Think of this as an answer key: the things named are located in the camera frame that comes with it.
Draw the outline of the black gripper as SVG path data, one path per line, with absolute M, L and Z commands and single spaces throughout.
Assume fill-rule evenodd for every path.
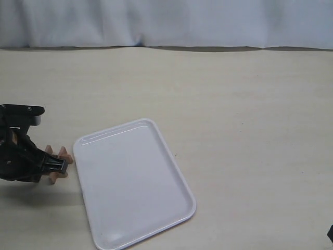
M 67 167 L 64 159 L 45 155 L 20 129 L 1 127 L 1 179 L 39 182 L 52 172 L 65 174 Z

